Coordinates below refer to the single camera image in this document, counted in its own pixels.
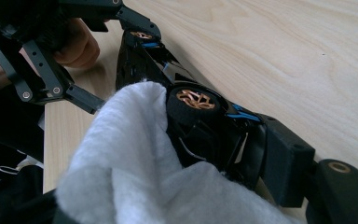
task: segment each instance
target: white cloth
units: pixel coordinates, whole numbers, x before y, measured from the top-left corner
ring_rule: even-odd
[[[166,90],[118,91],[101,109],[56,190],[79,223],[297,223],[211,164],[183,169],[166,134]]]

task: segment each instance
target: white towel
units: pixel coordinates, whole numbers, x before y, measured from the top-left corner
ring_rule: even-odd
[[[166,90],[118,91],[91,124],[56,190],[79,223],[297,223],[210,163],[183,168],[170,138]]]

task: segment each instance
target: hand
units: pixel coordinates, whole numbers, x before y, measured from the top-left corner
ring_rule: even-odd
[[[90,68],[100,55],[100,48],[89,28],[80,19],[69,20],[66,45],[54,53],[57,63],[77,68]]]

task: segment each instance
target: metal screw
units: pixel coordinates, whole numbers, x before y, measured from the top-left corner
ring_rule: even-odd
[[[30,98],[30,96],[31,96],[31,94],[30,94],[28,91],[25,91],[25,92],[22,94],[22,97],[23,97],[24,99],[28,99],[28,98]]]
[[[56,87],[56,88],[54,88],[53,89],[53,92],[55,93],[55,94],[58,94],[58,93],[60,93],[60,88],[58,88],[58,87]]]
[[[347,174],[351,171],[351,168],[349,166],[337,161],[332,161],[328,163],[328,166],[334,171],[340,172],[342,174]]]

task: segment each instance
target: wooden surface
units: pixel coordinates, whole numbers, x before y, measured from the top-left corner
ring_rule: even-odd
[[[270,115],[317,150],[358,168],[358,0],[125,0],[156,23],[201,83]],[[115,91],[121,28],[95,34],[94,68],[70,70],[103,98]],[[45,190],[54,189],[93,116],[66,102],[46,109]]]

